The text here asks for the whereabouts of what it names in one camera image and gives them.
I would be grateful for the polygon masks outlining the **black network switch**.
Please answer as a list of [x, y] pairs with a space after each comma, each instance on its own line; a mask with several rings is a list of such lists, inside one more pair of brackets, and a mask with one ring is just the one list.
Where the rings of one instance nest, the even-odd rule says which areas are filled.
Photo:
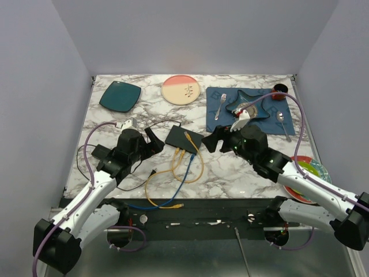
[[192, 143], [186, 138], [185, 132], [187, 132], [195, 146], [200, 149], [202, 144], [203, 135], [184, 129], [179, 126], [173, 126], [165, 139], [165, 143], [175, 148], [185, 150], [188, 153], [196, 154], [197, 150], [194, 148]]

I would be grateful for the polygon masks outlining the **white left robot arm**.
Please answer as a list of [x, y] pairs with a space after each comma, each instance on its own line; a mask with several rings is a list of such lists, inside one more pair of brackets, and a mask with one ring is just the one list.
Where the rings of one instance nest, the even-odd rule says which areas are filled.
[[106, 205], [107, 211], [98, 219], [94, 213], [101, 201], [131, 173], [132, 165], [160, 153], [164, 148], [151, 130], [145, 133], [149, 141], [134, 125], [124, 123], [117, 145], [109, 149], [98, 145], [93, 151], [99, 163], [96, 170], [88, 168], [90, 181], [82, 191], [51, 220], [40, 219], [33, 234], [32, 275], [37, 276], [37, 263], [43, 263], [67, 274], [77, 264], [82, 247], [104, 229], [123, 227], [128, 220], [126, 211]]

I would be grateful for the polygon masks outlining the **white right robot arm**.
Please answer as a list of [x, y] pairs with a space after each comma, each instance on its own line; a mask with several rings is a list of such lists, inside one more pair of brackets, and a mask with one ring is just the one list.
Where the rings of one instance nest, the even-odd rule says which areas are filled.
[[222, 141], [220, 151], [234, 152], [248, 161], [254, 171], [265, 179], [302, 192], [317, 203], [316, 207], [284, 199], [265, 212], [272, 226], [282, 222], [302, 223], [333, 233], [343, 245], [363, 250], [368, 242], [368, 193], [361, 195], [340, 189], [303, 170], [290, 157], [268, 146], [267, 135], [254, 125], [231, 131], [229, 126], [217, 126], [202, 139], [209, 152]]

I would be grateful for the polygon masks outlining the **silver fork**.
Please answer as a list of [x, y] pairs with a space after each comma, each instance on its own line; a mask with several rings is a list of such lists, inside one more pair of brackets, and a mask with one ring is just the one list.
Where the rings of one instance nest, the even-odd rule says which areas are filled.
[[217, 112], [216, 112], [216, 114], [215, 114], [215, 116], [214, 116], [214, 119], [215, 119], [216, 121], [219, 119], [219, 115], [220, 115], [221, 107], [222, 107], [222, 105], [225, 103], [226, 98], [227, 98], [227, 94], [226, 94], [226, 93], [223, 93], [223, 94], [221, 95], [221, 98], [220, 98], [220, 105], [219, 105], [219, 107], [218, 107], [218, 109], [217, 109]]

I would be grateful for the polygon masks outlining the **blue star-shaped dish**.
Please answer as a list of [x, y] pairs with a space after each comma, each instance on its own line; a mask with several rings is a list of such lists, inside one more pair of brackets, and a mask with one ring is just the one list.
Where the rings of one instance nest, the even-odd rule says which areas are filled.
[[236, 114], [236, 111], [247, 107], [246, 110], [251, 119], [267, 119], [270, 117], [270, 114], [263, 106], [264, 99], [258, 101], [254, 105], [250, 105], [251, 102], [259, 99], [261, 96], [262, 94], [260, 93], [257, 93], [256, 95], [250, 95], [245, 90], [239, 89], [236, 99], [230, 104], [226, 105], [225, 109], [230, 113]]

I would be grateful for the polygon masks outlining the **black power adapter brick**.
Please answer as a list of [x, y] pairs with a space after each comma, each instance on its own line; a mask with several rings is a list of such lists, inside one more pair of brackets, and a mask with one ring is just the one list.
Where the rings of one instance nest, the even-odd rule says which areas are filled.
[[91, 153], [91, 155], [99, 161], [109, 159], [111, 154], [112, 150], [101, 144], [98, 144]]

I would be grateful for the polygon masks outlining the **teal square plate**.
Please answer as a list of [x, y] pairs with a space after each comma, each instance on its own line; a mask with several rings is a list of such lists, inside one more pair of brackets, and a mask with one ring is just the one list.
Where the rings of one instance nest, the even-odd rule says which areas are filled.
[[107, 110], [128, 113], [138, 102], [141, 88], [121, 81], [113, 81], [104, 91], [99, 104]]

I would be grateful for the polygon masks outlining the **pink and cream round plate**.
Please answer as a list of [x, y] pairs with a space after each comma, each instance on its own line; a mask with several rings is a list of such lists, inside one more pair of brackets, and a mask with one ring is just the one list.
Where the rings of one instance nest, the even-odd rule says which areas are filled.
[[171, 104], [182, 106], [194, 102], [201, 93], [196, 79], [188, 75], [175, 75], [167, 78], [161, 86], [163, 98]]

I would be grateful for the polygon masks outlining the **silver spoon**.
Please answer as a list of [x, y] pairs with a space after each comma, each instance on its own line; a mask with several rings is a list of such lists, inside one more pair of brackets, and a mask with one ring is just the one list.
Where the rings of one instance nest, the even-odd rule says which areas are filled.
[[287, 130], [286, 130], [286, 128], [285, 128], [285, 126], [284, 126], [284, 115], [283, 115], [283, 113], [282, 113], [282, 112], [280, 112], [280, 111], [278, 111], [278, 112], [277, 112], [277, 115], [276, 115], [276, 118], [277, 118], [277, 120], [279, 121], [279, 123], [281, 123], [282, 129], [283, 129], [283, 131], [284, 131], [284, 133], [285, 133], [285, 136], [286, 136], [286, 140], [287, 140], [288, 142], [291, 142], [291, 141], [292, 141], [292, 139], [290, 138], [290, 136], [289, 136], [289, 134], [288, 134], [288, 132], [287, 132]]

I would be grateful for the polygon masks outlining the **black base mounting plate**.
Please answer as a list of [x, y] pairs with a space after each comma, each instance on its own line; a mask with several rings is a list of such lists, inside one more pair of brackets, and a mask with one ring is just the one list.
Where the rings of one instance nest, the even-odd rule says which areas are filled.
[[249, 240], [288, 241], [289, 224], [276, 212], [283, 197], [275, 199], [179, 199], [178, 209], [144, 207], [143, 199], [104, 199], [94, 211], [98, 219], [106, 205], [119, 212], [108, 239], [119, 241], [117, 229], [132, 226], [129, 236], [139, 241], [203, 241], [232, 239], [238, 230]]

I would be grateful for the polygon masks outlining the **orange-brown mug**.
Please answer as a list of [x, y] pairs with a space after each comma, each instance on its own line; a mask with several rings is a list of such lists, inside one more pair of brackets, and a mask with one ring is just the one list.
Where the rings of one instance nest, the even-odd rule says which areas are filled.
[[288, 93], [288, 87], [285, 84], [276, 84], [272, 88], [272, 93], [275, 93], [272, 95], [272, 99], [276, 101], [282, 101], [286, 98], [286, 95]]

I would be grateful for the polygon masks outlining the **red rimmed plate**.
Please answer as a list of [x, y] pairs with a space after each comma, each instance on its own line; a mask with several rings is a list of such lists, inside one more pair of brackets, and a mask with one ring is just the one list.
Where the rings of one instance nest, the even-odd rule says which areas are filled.
[[[310, 163], [310, 161], [312, 160], [312, 158], [310, 158], [308, 156], [297, 156], [297, 158], [298, 158], [298, 161], [304, 161], [306, 163]], [[316, 204], [316, 202], [311, 201], [308, 197], [306, 197], [305, 195], [301, 194], [297, 190], [291, 189], [288, 186], [284, 186], [284, 189], [295, 200], [297, 200], [297, 201], [299, 201], [299, 202], [301, 202], [303, 204], [310, 204], [310, 205]]]

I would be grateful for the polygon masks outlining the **lime green plate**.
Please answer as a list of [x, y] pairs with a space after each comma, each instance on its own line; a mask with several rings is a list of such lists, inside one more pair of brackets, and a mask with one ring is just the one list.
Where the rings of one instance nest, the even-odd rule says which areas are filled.
[[309, 173], [319, 177], [319, 172], [313, 168], [312, 165], [310, 165], [309, 163], [306, 163], [304, 161], [298, 161], [298, 164], [301, 168], [303, 168], [304, 170], [308, 171]]

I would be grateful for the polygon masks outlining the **light blue patterned plate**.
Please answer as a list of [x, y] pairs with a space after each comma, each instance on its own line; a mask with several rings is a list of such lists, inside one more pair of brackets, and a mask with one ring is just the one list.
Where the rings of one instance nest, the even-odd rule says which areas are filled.
[[312, 167], [313, 169], [313, 174], [316, 175], [317, 177], [319, 177], [320, 179], [332, 184], [332, 179], [330, 174], [328, 173], [327, 169], [320, 164], [320, 162], [318, 162], [315, 159], [312, 159], [309, 163], [309, 165]]

